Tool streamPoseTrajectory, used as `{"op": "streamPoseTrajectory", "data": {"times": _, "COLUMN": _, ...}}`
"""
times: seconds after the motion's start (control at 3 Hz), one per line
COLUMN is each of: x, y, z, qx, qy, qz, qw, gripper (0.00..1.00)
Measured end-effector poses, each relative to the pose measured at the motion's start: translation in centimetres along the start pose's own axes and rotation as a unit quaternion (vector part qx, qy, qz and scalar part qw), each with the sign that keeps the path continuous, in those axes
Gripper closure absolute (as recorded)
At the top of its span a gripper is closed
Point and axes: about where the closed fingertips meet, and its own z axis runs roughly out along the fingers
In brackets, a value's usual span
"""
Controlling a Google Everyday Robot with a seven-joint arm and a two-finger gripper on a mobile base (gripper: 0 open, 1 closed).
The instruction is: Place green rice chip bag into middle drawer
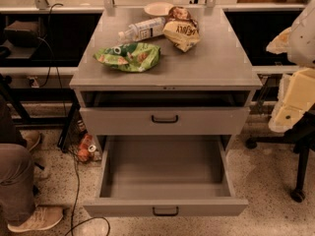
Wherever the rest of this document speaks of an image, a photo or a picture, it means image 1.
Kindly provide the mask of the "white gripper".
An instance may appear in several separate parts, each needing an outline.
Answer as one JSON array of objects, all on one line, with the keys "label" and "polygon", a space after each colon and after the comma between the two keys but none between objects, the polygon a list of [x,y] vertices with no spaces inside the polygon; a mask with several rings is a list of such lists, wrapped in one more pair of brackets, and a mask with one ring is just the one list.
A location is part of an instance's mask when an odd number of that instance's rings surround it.
[{"label": "white gripper", "polygon": [[311,0],[291,28],[280,32],[266,47],[273,54],[287,53],[296,65],[309,67],[284,74],[279,85],[269,128],[283,133],[291,129],[315,104],[315,0]]}]

